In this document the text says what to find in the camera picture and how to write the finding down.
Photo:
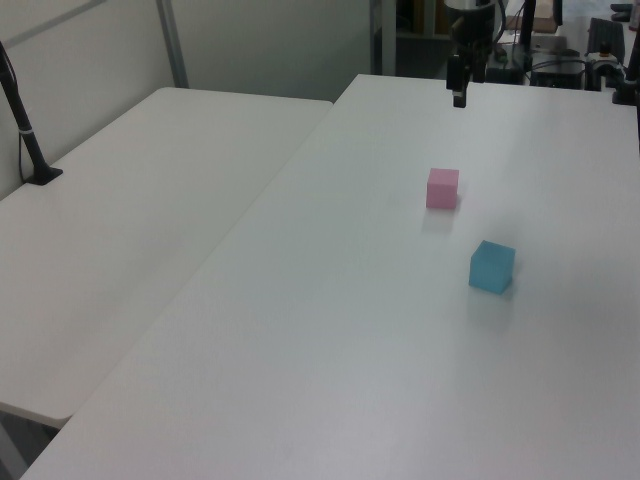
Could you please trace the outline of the dark and white gripper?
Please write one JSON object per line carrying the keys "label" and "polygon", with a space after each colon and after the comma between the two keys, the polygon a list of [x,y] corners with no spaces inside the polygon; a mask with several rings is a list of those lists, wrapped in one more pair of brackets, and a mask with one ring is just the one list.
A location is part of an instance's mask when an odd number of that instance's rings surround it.
{"label": "dark and white gripper", "polygon": [[494,44],[497,5],[449,5],[449,36],[455,53],[448,58],[446,88],[456,108],[466,107],[467,68],[461,56],[488,56]]}

